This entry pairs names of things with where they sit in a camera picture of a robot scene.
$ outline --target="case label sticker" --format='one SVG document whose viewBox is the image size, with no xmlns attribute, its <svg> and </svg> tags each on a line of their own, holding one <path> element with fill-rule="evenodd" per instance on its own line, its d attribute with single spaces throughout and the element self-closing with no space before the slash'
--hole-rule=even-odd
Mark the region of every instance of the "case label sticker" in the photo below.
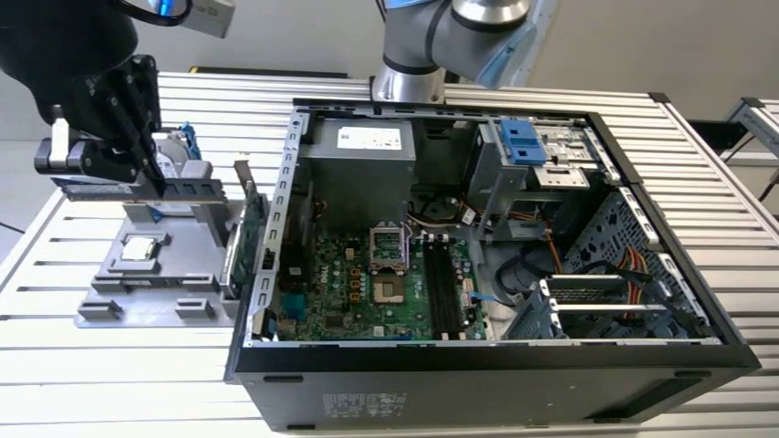
<svg viewBox="0 0 779 438">
<path fill-rule="evenodd" d="M 323 394 L 329 418 L 399 417 L 405 405 L 405 392 Z"/>
</svg>

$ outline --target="ram slot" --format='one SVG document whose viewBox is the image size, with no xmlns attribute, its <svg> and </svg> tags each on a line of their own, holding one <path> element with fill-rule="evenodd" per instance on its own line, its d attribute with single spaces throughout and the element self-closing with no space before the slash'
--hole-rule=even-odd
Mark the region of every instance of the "ram slot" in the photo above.
<svg viewBox="0 0 779 438">
<path fill-rule="evenodd" d="M 436 253 L 433 249 L 433 242 L 424 242 L 424 283 L 427 285 L 427 295 L 429 300 L 429 322 L 433 332 L 433 339 L 443 339 L 443 334 L 447 333 L 444 326 L 444 307 L 440 300 L 439 276 L 436 273 Z"/>
<path fill-rule="evenodd" d="M 448 243 L 436 241 L 433 243 L 432 253 L 433 281 L 437 291 L 436 301 L 443 331 L 447 333 L 447 339 L 463 339 L 465 334 L 460 321 L 460 306 L 453 284 L 453 267 Z"/>
</svg>

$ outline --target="aluminum extrusion table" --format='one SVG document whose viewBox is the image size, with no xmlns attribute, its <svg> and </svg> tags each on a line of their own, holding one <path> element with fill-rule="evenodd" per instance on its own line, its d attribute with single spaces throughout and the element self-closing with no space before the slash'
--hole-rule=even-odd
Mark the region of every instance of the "aluminum extrusion table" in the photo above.
<svg viewBox="0 0 779 438">
<path fill-rule="evenodd" d="M 674 106 L 648 94 L 467 85 L 449 85 L 447 96 L 455 105 L 602 114 L 763 369 L 642 425 L 349 434 L 778 436 L 779 225 Z M 165 124 L 197 127 L 215 177 L 239 197 L 236 159 L 248 159 L 260 189 L 272 190 L 291 100 L 367 99 L 368 82 L 163 74 L 160 98 Z M 0 435 L 269 434 L 244 388 L 221 382 L 231 329 L 73 326 L 123 216 L 117 204 L 73 204 L 55 194 L 3 264 L 0 424 L 9 425 Z"/>
</svg>

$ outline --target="motherboard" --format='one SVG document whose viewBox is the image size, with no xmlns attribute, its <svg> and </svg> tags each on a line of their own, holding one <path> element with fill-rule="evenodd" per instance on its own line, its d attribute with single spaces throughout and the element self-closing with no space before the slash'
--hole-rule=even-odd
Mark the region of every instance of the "motherboard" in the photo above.
<svg viewBox="0 0 779 438">
<path fill-rule="evenodd" d="M 480 308 L 468 295 L 475 280 L 465 241 L 425 241 L 405 233 L 397 241 L 379 231 L 376 245 L 368 235 L 315 238 L 307 287 L 283 294 L 280 339 L 485 339 Z M 376 269 L 371 250 L 383 259 L 407 254 L 407 269 Z M 448 264 L 443 271 L 432 267 L 439 260 Z M 448 287 L 428 278 L 432 271 L 452 277 L 443 282 Z"/>
</svg>

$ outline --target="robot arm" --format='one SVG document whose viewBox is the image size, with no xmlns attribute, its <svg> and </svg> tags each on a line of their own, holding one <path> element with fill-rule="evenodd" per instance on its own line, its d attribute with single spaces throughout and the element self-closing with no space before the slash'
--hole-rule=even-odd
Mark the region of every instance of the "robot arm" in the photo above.
<svg viewBox="0 0 779 438">
<path fill-rule="evenodd" d="M 384 0 L 381 101 L 443 103 L 443 69 L 488 89 L 507 85 L 536 40 L 531 0 Z"/>
<path fill-rule="evenodd" d="M 188 12 L 180 9 L 167 22 L 137 11 L 169 26 Z M 132 55 L 131 12 L 123 0 L 12 2 L 0 16 L 0 68 L 31 90 L 53 126 L 35 156 L 37 171 L 55 182 L 75 181 L 64 179 L 71 175 L 121 183 L 140 178 L 161 196 L 151 137 L 160 129 L 157 70 L 152 57 Z"/>
</svg>

